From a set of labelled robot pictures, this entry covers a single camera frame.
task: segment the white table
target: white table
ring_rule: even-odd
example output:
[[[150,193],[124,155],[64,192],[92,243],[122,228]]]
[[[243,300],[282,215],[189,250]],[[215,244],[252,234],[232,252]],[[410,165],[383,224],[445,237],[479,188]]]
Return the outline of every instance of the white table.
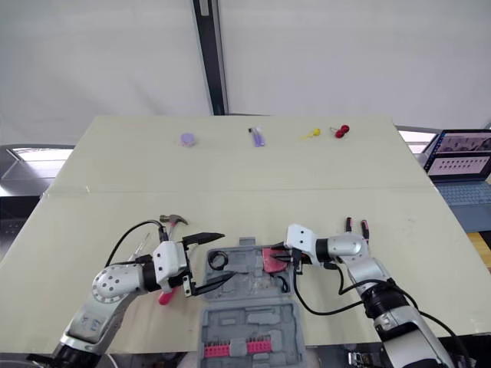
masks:
[[[337,140],[328,128],[343,123],[351,131]],[[251,126],[263,127],[266,147],[253,147]],[[299,139],[315,127],[320,137]],[[176,143],[188,131],[193,148]],[[100,117],[0,264],[0,349],[51,352],[120,235],[170,213],[189,219],[176,238],[227,235],[193,253],[198,281],[208,248],[241,236],[279,242],[293,222],[336,235],[346,216],[357,226],[366,218],[373,255],[422,310],[458,334],[491,331],[489,272],[389,119]],[[154,230],[141,229],[116,259],[148,231],[155,245]],[[318,310],[358,300],[337,296],[338,275],[322,269],[305,268],[299,287]],[[182,291],[165,307],[156,299],[134,301],[113,352],[196,349],[206,302]],[[362,307],[333,317],[302,311],[302,320],[307,345],[378,340]]]

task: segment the purple bottle cap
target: purple bottle cap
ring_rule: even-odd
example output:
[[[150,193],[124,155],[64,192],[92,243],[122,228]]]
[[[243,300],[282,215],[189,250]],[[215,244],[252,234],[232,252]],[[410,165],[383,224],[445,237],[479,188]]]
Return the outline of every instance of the purple bottle cap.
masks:
[[[196,139],[192,133],[181,134],[181,144],[186,147],[192,147],[196,144]]]

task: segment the yellow push pin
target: yellow push pin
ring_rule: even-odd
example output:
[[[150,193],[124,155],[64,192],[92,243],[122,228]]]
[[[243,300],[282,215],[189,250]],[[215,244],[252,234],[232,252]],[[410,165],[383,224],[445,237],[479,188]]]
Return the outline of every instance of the yellow push pin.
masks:
[[[303,136],[300,138],[301,140],[306,140],[307,138],[313,138],[314,136],[320,136],[321,135],[321,130],[319,128],[315,128],[310,134],[307,136]]]

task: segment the white backdrop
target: white backdrop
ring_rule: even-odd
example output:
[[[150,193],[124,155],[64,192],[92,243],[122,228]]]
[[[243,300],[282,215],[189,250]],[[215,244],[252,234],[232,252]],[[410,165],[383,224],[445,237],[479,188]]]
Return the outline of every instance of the white backdrop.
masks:
[[[489,0],[220,0],[232,113],[491,119]],[[0,0],[0,144],[209,115],[191,0]]]
[[[489,0],[222,0],[233,113],[491,119]]]
[[[190,0],[0,1],[0,144],[76,143],[98,114],[210,115],[207,96]]]

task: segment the tool case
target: tool case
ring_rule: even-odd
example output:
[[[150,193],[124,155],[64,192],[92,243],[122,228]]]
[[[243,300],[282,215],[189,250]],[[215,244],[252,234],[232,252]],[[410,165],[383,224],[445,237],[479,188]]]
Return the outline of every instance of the tool case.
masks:
[[[205,281],[225,271],[236,274],[204,295],[209,306],[203,311],[199,367],[306,367],[300,315],[290,298],[292,266],[265,272],[263,248],[240,245],[208,251],[207,260],[212,252],[223,252],[228,262],[222,270],[206,262]]]

